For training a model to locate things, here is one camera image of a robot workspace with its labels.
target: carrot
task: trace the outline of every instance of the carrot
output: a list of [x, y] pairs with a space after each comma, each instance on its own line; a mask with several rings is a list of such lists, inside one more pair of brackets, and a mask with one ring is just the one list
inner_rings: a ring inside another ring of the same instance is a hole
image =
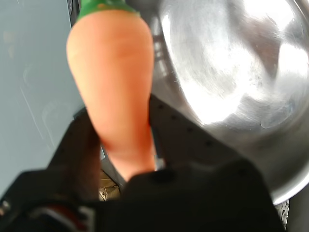
[[91, 121], [116, 169], [126, 180], [153, 171], [148, 100], [154, 54], [146, 23], [122, 10], [89, 14], [74, 25], [67, 56]]

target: metal bowl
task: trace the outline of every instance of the metal bowl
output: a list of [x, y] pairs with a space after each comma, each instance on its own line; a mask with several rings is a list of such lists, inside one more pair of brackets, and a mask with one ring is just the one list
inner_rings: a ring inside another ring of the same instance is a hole
[[250, 159], [274, 204], [309, 182], [308, 0], [129, 0], [153, 93]]

